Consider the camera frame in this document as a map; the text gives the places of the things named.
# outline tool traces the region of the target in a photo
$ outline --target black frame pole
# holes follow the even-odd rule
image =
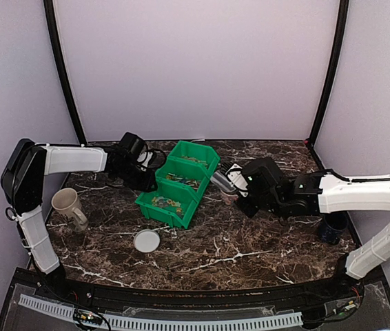
[[[62,85],[63,96],[65,97],[66,106],[70,113],[72,125],[76,132],[77,139],[80,144],[87,145],[85,133],[83,131],[82,123],[80,122],[79,113],[72,96],[72,90],[68,74],[66,73],[65,61],[63,60],[62,48],[60,44],[59,31],[57,30],[56,15],[54,11],[53,0],[43,0],[45,6],[46,23],[48,25],[48,32],[50,33],[52,53],[56,62],[57,74],[59,75],[60,84]]]
[[[307,139],[307,145],[314,146],[319,135],[320,127],[327,110],[328,100],[330,99],[331,89],[333,88],[334,77],[338,68],[340,50],[342,49],[342,40],[344,38],[345,25],[347,23],[349,0],[340,0],[338,22],[334,33],[333,48],[331,49],[330,62],[328,65],[327,76],[325,77],[322,95],[320,96],[318,110],[311,128],[310,137]]]

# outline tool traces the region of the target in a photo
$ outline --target green bin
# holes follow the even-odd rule
[[[177,228],[187,229],[200,201],[194,199],[188,187],[176,185],[170,181],[164,182],[160,179],[157,184],[157,191],[140,194],[135,203],[140,205],[141,212],[146,219],[156,219],[166,223],[171,228],[176,226]],[[153,200],[158,197],[165,197],[180,203],[183,214],[177,215],[177,207],[172,207],[171,205],[164,208],[155,206]]]
[[[135,202],[146,219],[187,229],[219,161],[212,147],[179,141],[155,173],[157,191],[143,192]]]
[[[209,185],[203,165],[184,162],[180,159],[169,159],[155,174],[161,181],[171,181],[180,187],[186,187],[197,201],[200,201]]]
[[[199,163],[206,169],[206,175],[209,179],[214,174],[220,161],[220,157],[212,147],[190,143],[189,141],[179,141],[169,153],[168,159]]]

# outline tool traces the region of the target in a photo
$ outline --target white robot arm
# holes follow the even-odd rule
[[[390,211],[390,174],[343,177],[333,170],[286,177],[273,159],[256,159],[223,173],[240,193],[236,205],[249,217],[259,209],[279,217],[350,210]],[[390,223],[361,248],[339,261],[336,273],[359,280],[390,258]]]
[[[66,294],[68,289],[65,270],[52,248],[42,215],[44,176],[104,171],[110,177],[122,178],[132,189],[150,192],[157,187],[154,171],[165,162],[164,157],[160,166],[149,166],[157,151],[147,149],[142,139],[129,132],[118,144],[104,148],[35,144],[29,139],[17,144],[1,177],[11,205],[7,217],[17,222],[23,246],[59,294]]]

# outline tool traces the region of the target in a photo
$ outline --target white wall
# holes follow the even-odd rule
[[[20,138],[74,143],[73,132],[42,0],[0,1],[0,176]],[[46,181],[46,202],[62,180],[63,175]],[[5,207],[0,187],[0,309],[14,269],[28,260],[15,224],[5,218]]]
[[[339,1],[55,3],[89,140],[308,137]]]
[[[390,1],[350,1],[333,92],[316,150],[345,175],[390,173]],[[356,212],[365,242],[390,220]],[[390,283],[390,261],[384,271]]]

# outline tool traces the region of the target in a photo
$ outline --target brown marble tabletop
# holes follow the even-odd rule
[[[175,141],[149,142],[169,152]],[[301,141],[207,141],[221,161],[245,165],[271,156],[287,175],[312,172],[316,164]],[[281,225],[274,215],[259,211],[247,218],[225,205],[210,184],[187,230],[147,220],[134,203],[139,192],[111,182],[103,173],[72,173],[74,188],[89,219],[75,233],[53,212],[47,227],[68,278],[103,285],[155,290],[237,290],[324,279],[337,259],[354,249],[346,231],[338,245],[316,236],[320,218],[294,217]],[[135,234],[154,229],[158,249],[144,254],[134,248]]]

